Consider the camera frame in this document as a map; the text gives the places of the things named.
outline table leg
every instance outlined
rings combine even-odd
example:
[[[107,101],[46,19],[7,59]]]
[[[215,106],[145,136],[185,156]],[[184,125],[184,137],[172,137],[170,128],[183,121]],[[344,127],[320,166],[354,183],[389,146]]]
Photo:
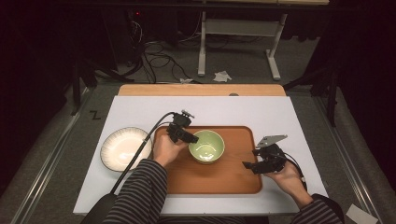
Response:
[[[273,46],[271,49],[268,49],[266,51],[267,60],[270,65],[271,73],[272,73],[274,80],[280,80],[280,74],[279,74],[279,71],[277,70],[276,61],[275,61],[274,56],[275,56],[277,45],[279,43],[280,36],[282,35],[282,32],[283,32],[283,27],[285,26],[287,17],[288,17],[288,14],[282,14],[279,24],[276,27],[276,33],[274,36]]]
[[[201,47],[199,51],[199,61],[198,61],[198,77],[205,76],[205,67],[206,67],[205,36],[206,36],[206,12],[203,11],[202,22],[201,22]]]

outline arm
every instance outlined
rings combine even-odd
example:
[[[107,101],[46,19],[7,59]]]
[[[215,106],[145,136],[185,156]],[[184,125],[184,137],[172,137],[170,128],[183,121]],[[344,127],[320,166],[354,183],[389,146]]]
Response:
[[[186,143],[174,144],[168,135],[154,145],[152,160],[139,162],[125,181],[104,223],[156,223],[166,197],[166,171]]]
[[[293,224],[302,223],[344,223],[343,212],[338,203],[324,196],[309,195],[301,182],[297,168],[290,162],[278,173],[268,173],[279,187],[288,193],[300,208]]]

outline white plate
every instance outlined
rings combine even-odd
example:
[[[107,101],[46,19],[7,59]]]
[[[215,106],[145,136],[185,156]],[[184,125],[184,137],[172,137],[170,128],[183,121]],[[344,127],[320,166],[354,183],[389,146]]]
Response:
[[[134,154],[147,137],[147,133],[138,128],[123,128],[111,134],[102,145],[100,156],[103,164],[110,170],[125,170]],[[143,147],[131,170],[151,153],[151,139]]]

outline cutting board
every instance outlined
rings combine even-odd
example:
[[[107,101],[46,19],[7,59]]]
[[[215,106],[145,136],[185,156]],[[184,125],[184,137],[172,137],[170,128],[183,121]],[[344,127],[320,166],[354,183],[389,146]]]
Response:
[[[191,126],[190,133],[211,130],[224,140],[223,155],[214,163],[201,164],[186,148],[166,167],[169,194],[254,194],[262,189],[262,179],[242,161],[257,162],[251,130],[245,126]],[[166,127],[157,129],[155,139],[167,134]]]

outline right hand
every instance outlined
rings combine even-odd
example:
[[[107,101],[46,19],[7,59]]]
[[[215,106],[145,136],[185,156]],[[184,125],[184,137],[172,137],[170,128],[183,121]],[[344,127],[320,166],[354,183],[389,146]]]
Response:
[[[291,162],[286,161],[285,167],[280,172],[264,175],[273,179],[283,191],[289,194],[300,209],[313,201],[301,182],[297,168]]]

